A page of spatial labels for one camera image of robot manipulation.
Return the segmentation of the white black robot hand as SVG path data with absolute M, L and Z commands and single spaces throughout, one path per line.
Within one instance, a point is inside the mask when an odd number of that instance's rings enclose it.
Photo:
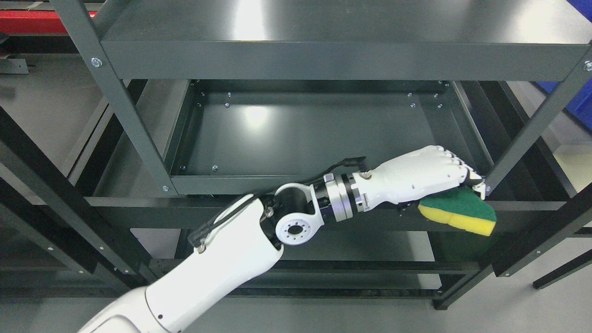
M 370 211 L 383 202 L 413 202 L 459 186 L 468 187 L 480 199 L 486 198 L 483 177 L 442 146 L 425 146 L 383 162 L 368 172 L 352 173 L 352 177 L 361 195 L 363 211 Z

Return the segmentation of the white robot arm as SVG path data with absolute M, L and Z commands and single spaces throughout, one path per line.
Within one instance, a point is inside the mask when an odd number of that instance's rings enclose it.
M 304 180 L 245 195 L 188 236 L 194 252 L 150 286 L 125 293 L 82 333 L 181 333 L 228 293 L 270 270 L 287 245 L 311 240 L 327 222 L 353 217 L 359 202 L 352 175 L 364 157 L 346 158 Z

